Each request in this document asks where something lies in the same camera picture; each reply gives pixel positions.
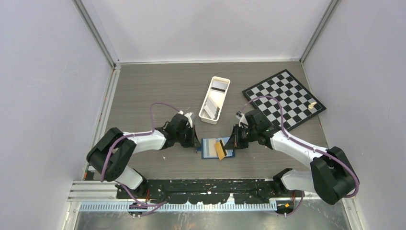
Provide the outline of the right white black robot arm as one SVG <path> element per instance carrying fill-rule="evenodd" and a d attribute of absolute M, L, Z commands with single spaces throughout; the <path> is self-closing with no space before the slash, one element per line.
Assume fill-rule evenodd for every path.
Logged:
<path fill-rule="evenodd" d="M 269 149 L 284 153 L 309 171 L 286 168 L 273 177 L 273 190 L 278 196 L 287 196 L 293 190 L 316 193 L 324 202 L 333 205 L 342 198 L 354 196 L 359 179 L 345 152 L 338 148 L 323 148 L 303 141 L 285 129 L 273 125 L 259 110 L 237 113 L 239 123 L 234 125 L 225 150 L 240 150 L 257 142 Z"/>

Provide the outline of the gold credit card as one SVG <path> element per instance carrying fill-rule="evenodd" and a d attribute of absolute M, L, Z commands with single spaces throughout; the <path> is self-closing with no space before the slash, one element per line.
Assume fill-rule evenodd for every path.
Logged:
<path fill-rule="evenodd" d="M 216 139 L 215 138 L 209 139 L 208 142 L 207 142 L 207 156 L 209 158 L 216 158 L 217 157 L 215 144 L 216 144 Z"/>
<path fill-rule="evenodd" d="M 214 148 L 219 160 L 222 160 L 227 156 L 227 152 L 226 149 L 224 148 L 224 143 L 222 139 L 215 143 Z"/>

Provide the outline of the white plastic tray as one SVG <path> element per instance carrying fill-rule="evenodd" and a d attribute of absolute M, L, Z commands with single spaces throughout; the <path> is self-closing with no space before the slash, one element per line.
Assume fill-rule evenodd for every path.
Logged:
<path fill-rule="evenodd" d="M 222 108 L 223 108 L 223 105 L 224 105 L 224 101 L 225 101 L 225 98 L 226 98 L 226 95 L 227 95 L 227 92 L 228 92 L 228 88 L 227 88 L 227 90 L 225 92 L 218 92 L 218 91 L 211 90 L 212 82 L 214 80 L 226 81 L 226 82 L 228 82 L 228 88 L 230 86 L 230 80 L 226 79 L 226 78 L 213 76 L 211 81 L 210 81 L 208 90 L 206 92 L 206 95 L 205 95 L 204 100 L 203 100 L 203 104 L 202 104 L 202 106 L 200 108 L 200 111 L 199 111 L 198 115 L 199 115 L 199 118 L 200 118 L 200 120 L 202 122 L 206 122 L 206 123 L 209 123 L 209 124 L 212 124 L 212 125 L 216 125 L 218 123 L 218 120 L 219 120 L 219 117 L 220 117 L 220 114 L 222 112 Z M 217 116 L 217 118 L 215 120 L 211 119 L 208 116 L 208 114 L 205 112 L 204 108 L 203 108 L 204 104 L 205 104 L 205 101 L 206 101 L 208 96 L 210 96 L 219 107 L 218 116 Z"/>

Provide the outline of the blue card holder wallet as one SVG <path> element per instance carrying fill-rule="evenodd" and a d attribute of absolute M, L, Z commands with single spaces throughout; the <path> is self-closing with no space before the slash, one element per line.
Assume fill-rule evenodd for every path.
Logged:
<path fill-rule="evenodd" d="M 229 140 L 229 137 L 223 138 L 202 138 L 201 146 L 196 148 L 196 152 L 201 154 L 202 159 L 218 159 L 218 154 L 215 150 L 215 144 L 222 141 L 224 144 Z"/>

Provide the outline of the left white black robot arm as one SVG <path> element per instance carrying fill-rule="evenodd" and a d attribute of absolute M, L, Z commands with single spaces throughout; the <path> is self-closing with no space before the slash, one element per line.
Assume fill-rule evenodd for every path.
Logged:
<path fill-rule="evenodd" d="M 200 147 L 194 117 L 192 112 L 178 112 L 153 132 L 129 133 L 113 127 L 89 151 L 86 160 L 104 180 L 123 184 L 133 197 L 142 198 L 147 192 L 146 179 L 128 166 L 131 156 L 148 150 L 164 150 L 175 143 L 184 148 Z"/>

